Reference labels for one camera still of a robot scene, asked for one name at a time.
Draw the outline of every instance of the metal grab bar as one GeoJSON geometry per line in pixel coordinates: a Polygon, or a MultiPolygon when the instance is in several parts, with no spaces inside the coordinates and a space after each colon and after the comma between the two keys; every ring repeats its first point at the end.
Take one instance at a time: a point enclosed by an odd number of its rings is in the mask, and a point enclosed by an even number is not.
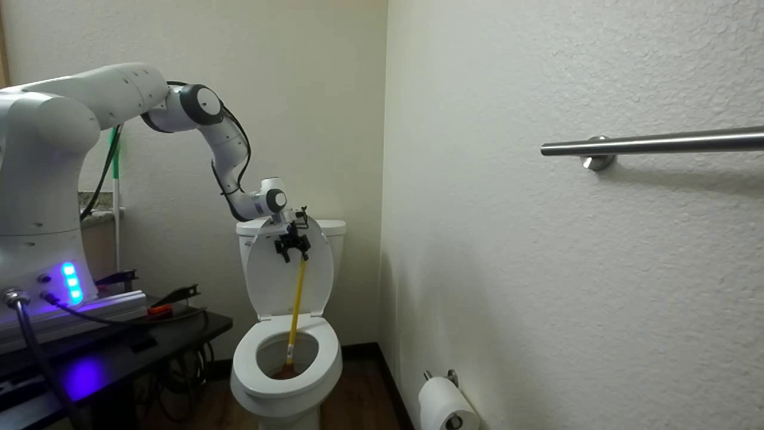
{"type": "Polygon", "coordinates": [[[589,141],[554,141],[542,145],[542,154],[583,154],[587,168],[605,168],[617,152],[734,152],[764,151],[764,129],[719,129],[692,133],[653,133],[589,141]]]}

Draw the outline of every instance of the toilet tank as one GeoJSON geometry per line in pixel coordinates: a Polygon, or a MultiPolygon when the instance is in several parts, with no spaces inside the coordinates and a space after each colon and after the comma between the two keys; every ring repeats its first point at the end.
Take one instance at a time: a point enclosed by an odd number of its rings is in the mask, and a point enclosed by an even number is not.
{"type": "MultiPolygon", "coordinates": [[[[333,281],[342,268],[342,252],[343,252],[343,233],[345,233],[345,222],[343,220],[326,220],[326,216],[314,216],[320,228],[326,233],[333,252],[333,281]]],[[[250,220],[250,222],[239,222],[235,233],[239,233],[239,254],[240,254],[240,268],[245,270],[250,241],[257,237],[259,226],[264,220],[250,220]]]]}

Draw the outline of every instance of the baseboard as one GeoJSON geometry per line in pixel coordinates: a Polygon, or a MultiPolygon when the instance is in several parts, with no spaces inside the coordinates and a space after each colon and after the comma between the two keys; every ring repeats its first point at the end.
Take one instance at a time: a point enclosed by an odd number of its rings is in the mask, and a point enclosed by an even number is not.
{"type": "MultiPolygon", "coordinates": [[[[392,380],[392,372],[387,368],[387,361],[383,361],[383,354],[381,354],[379,344],[349,344],[349,345],[342,345],[342,358],[343,361],[373,361],[381,372],[383,389],[387,389],[387,394],[392,398],[392,405],[394,405],[394,412],[398,417],[400,430],[412,430],[412,423],[411,423],[411,417],[406,412],[406,405],[404,405],[404,398],[400,398],[400,394],[395,389],[395,382],[392,380]]],[[[215,376],[215,380],[217,376],[226,380],[231,375],[231,361],[213,361],[207,366],[207,375],[215,376]]]]}

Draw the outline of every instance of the tiled floor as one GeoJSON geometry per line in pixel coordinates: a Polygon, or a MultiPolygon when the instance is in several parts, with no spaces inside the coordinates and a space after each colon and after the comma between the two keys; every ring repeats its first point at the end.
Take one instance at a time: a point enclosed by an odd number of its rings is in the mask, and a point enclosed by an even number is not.
{"type": "MultiPolygon", "coordinates": [[[[142,430],[253,430],[254,417],[231,397],[226,380],[215,380],[202,391],[185,423],[168,423],[151,409],[142,430]]],[[[322,405],[325,430],[407,430],[398,423],[392,394],[375,361],[349,361],[322,405]]]]}

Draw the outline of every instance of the white toilet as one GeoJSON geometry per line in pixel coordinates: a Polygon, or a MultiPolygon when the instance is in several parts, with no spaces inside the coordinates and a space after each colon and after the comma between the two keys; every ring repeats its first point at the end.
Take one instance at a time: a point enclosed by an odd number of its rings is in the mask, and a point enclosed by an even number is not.
{"type": "Polygon", "coordinates": [[[239,250],[257,323],[240,336],[231,366],[231,394],[257,415],[257,430],[320,430],[320,403],[342,375],[342,351],[322,317],[343,247],[343,220],[309,220],[307,265],[294,362],[295,376],[275,380],[285,356],[297,252],[288,262],[275,250],[282,226],[239,222],[239,250]]]}

